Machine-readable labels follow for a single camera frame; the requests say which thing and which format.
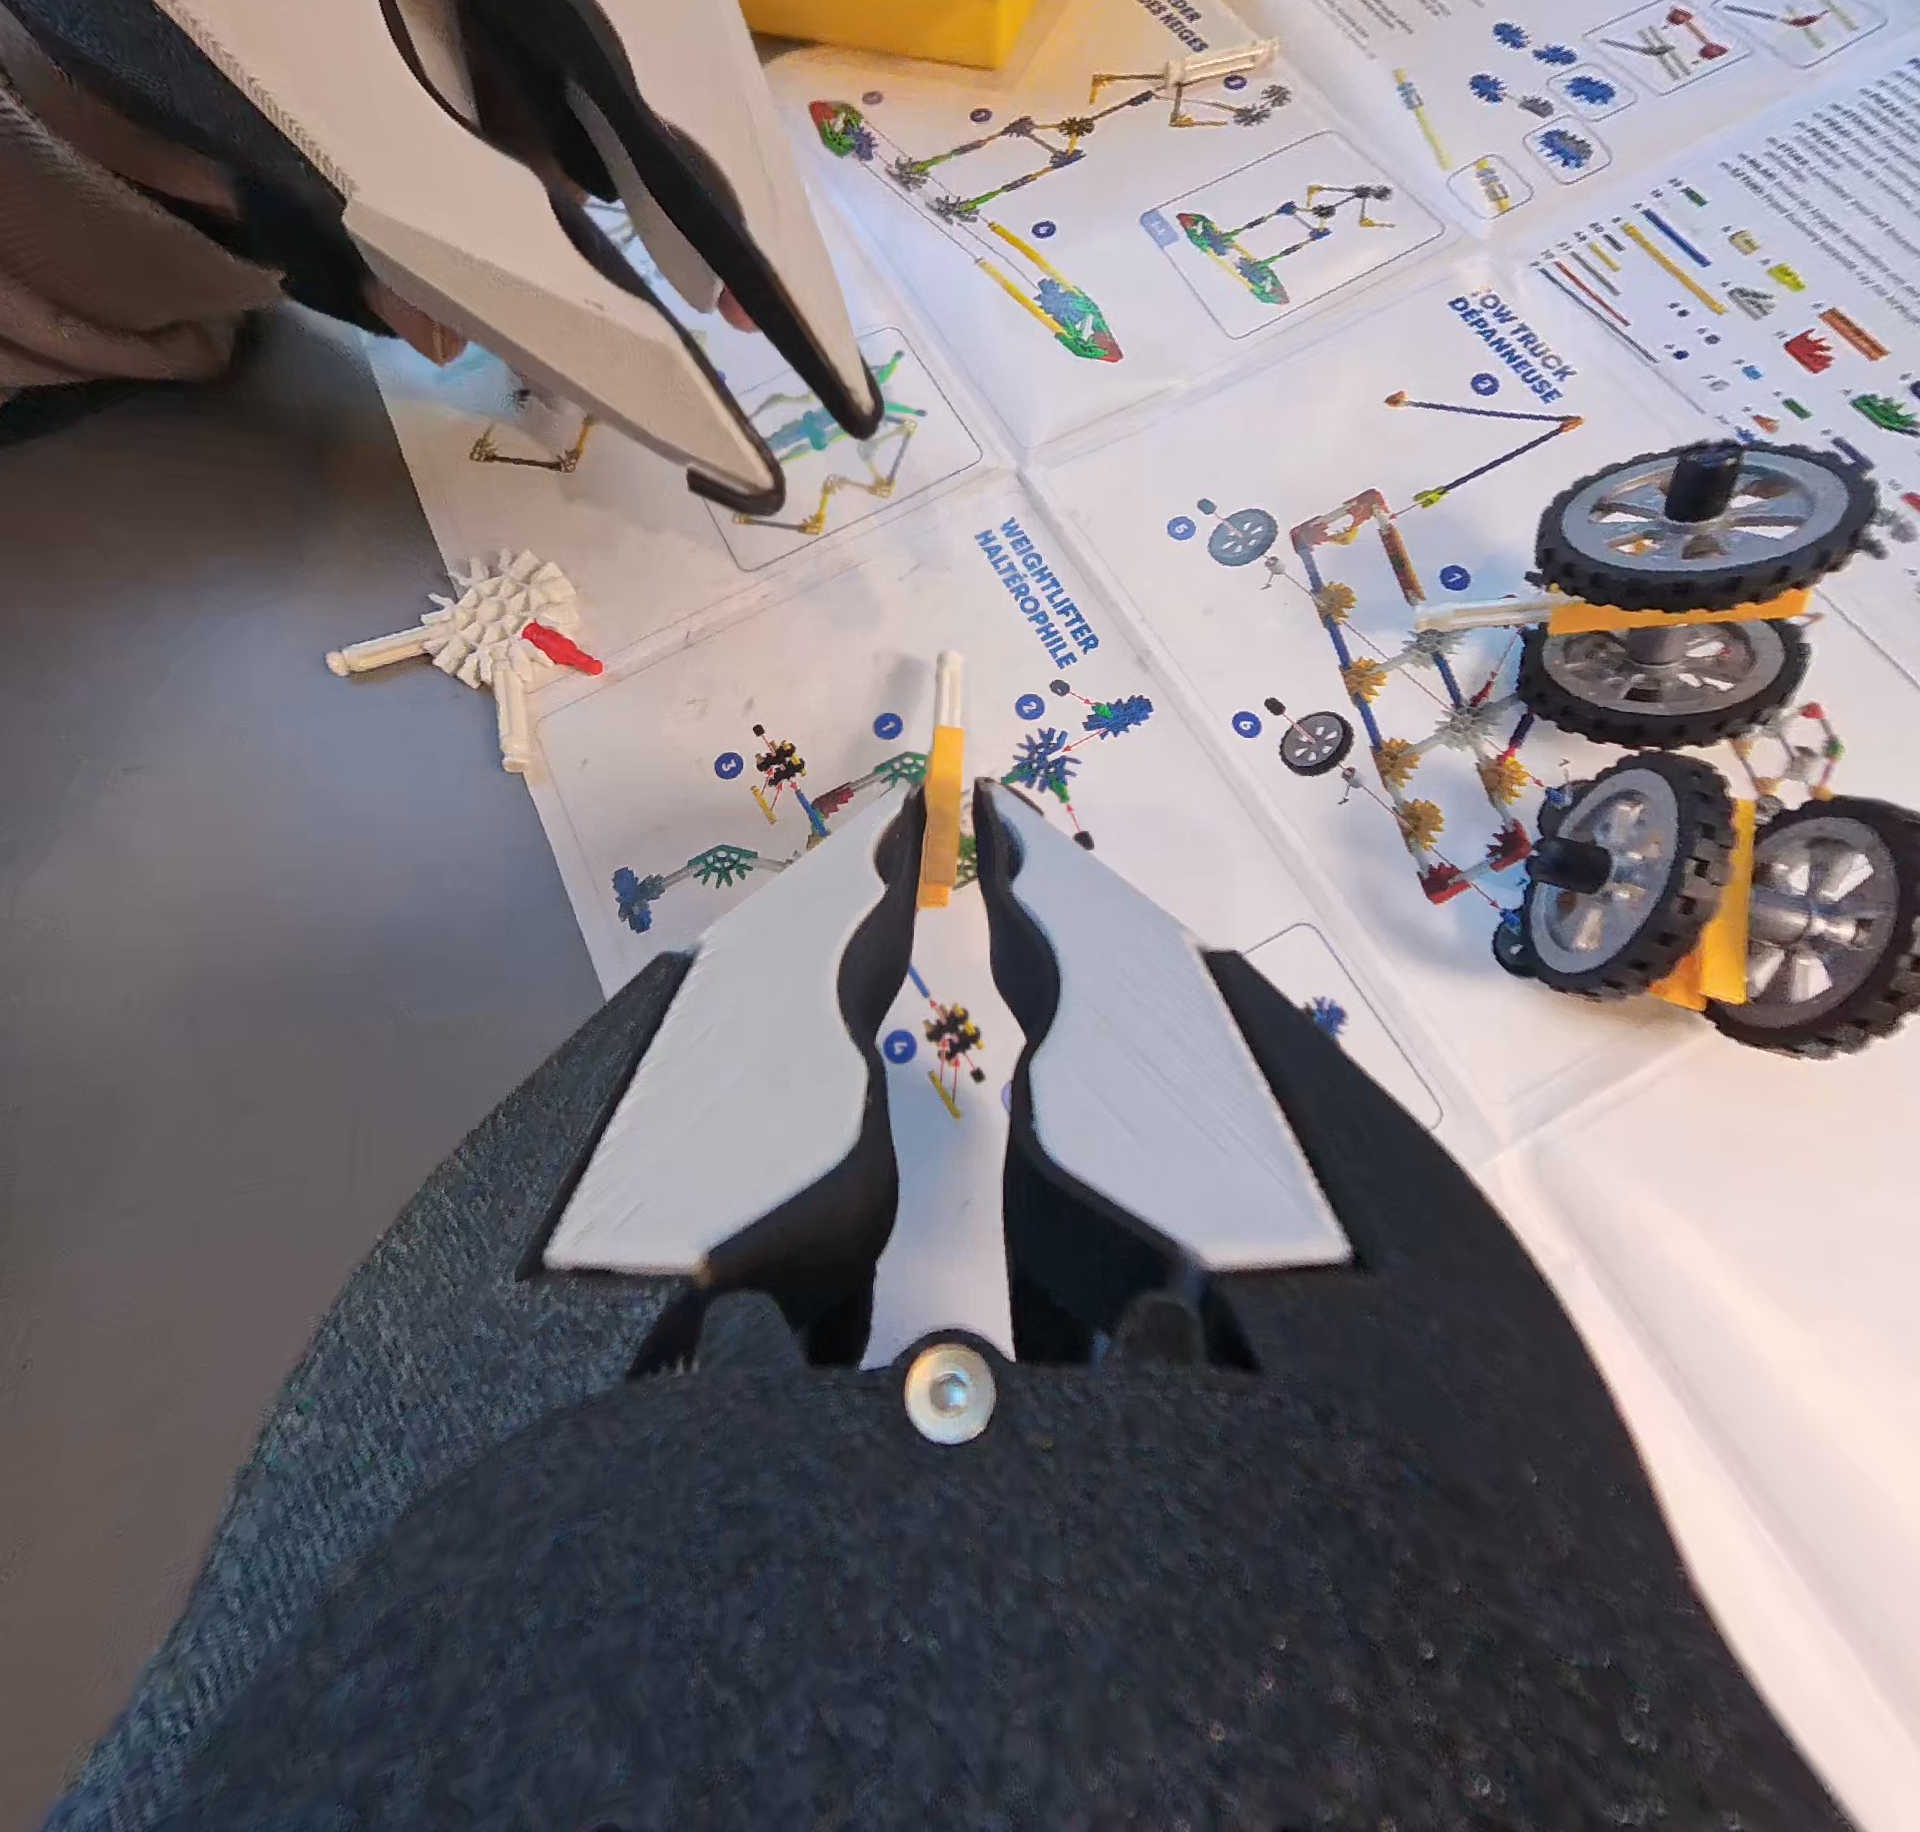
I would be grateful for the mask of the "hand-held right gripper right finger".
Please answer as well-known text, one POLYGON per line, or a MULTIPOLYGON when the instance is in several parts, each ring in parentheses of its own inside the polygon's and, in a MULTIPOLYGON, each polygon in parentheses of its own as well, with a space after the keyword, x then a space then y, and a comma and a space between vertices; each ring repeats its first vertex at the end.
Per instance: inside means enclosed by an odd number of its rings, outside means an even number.
POLYGON ((973 784, 991 969, 1021 1028, 1015 1134, 1210 1272, 1352 1247, 1203 943, 1019 789, 973 784))

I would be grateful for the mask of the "white printed instruction sheet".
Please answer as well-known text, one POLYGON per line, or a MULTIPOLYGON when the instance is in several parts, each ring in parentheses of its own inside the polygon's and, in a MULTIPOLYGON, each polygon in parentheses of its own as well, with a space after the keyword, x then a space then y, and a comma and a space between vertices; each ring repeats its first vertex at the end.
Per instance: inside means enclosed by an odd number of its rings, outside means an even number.
POLYGON ((772 66, 880 422, 695 337, 770 521, 489 358, 375 379, 448 565, 578 590, 532 795, 602 986, 870 806, 967 656, 970 770, 1297 998, 1546 1253, 1794 1724, 1915 1827, 1915 1018, 1755 1052, 1491 954, 1546 802, 1638 753, 1915 809, 1915 0, 1042 0, 1012 65, 772 66), (1523 711, 1546 505, 1839 452, 1875 540, 1708 747, 1523 711))

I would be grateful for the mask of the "white snowflake connector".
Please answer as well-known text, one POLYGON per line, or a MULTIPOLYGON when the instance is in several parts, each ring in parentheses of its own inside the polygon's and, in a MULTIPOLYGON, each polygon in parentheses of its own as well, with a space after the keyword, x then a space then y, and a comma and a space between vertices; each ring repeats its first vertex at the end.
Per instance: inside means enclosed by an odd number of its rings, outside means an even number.
POLYGON ((421 620, 429 662, 474 690, 494 690, 508 674, 532 688, 573 669, 555 650, 573 644, 578 630, 573 581, 525 549, 477 564, 466 587, 436 596, 421 620))

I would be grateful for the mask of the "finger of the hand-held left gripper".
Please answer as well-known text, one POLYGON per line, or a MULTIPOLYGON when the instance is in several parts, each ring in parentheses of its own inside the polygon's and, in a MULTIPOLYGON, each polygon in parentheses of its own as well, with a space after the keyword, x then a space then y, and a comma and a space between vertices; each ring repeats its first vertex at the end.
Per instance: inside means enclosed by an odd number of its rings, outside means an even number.
POLYGON ((463 0, 576 187, 613 198, 678 296, 721 291, 850 434, 880 395, 738 0, 463 0))
POLYGON ((155 0, 344 202, 378 283, 527 381, 775 513, 784 475, 703 347, 564 190, 421 71, 397 0, 155 0))

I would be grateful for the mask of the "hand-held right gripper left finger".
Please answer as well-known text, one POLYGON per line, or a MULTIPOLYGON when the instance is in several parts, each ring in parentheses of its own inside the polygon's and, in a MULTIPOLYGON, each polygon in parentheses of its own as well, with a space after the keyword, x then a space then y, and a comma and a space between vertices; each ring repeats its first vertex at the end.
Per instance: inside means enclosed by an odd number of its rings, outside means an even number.
POLYGON ((594 1142, 546 1270, 870 1274, 900 1165, 876 1034, 927 827, 888 795, 702 935, 594 1142))

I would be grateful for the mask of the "person's left hand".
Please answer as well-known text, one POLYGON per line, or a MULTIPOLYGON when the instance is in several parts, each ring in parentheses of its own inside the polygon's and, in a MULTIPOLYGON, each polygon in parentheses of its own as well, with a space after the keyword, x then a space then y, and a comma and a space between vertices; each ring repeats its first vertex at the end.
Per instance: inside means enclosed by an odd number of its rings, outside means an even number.
POLYGON ((369 280, 363 296, 369 313, 429 362, 451 364, 467 349, 466 335, 410 304, 391 286, 369 280))

